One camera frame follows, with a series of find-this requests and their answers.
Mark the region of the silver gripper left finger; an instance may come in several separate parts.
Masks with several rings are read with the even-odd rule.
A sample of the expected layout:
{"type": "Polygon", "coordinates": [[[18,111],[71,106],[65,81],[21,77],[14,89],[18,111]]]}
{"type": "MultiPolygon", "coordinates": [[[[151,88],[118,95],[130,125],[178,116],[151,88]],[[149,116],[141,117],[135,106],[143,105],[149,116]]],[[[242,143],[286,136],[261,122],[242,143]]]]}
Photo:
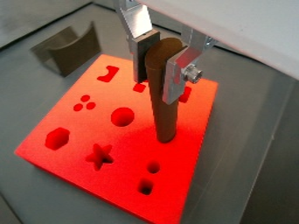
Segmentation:
{"type": "Polygon", "coordinates": [[[161,32],[153,27],[147,6],[137,0],[114,0],[117,14],[126,28],[130,52],[134,55],[134,80],[147,80],[146,53],[161,40],[161,32]]]}

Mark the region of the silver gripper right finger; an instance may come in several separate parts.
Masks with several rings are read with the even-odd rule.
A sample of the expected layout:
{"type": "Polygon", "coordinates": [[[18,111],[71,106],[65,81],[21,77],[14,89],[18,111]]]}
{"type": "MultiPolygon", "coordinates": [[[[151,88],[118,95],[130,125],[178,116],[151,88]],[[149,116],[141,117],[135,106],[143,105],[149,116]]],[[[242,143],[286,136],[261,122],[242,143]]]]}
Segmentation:
{"type": "Polygon", "coordinates": [[[214,38],[191,27],[182,28],[186,47],[167,60],[163,83],[163,101],[171,105],[182,96],[186,82],[195,84],[202,78],[197,67],[203,53],[214,47],[214,38]]]}

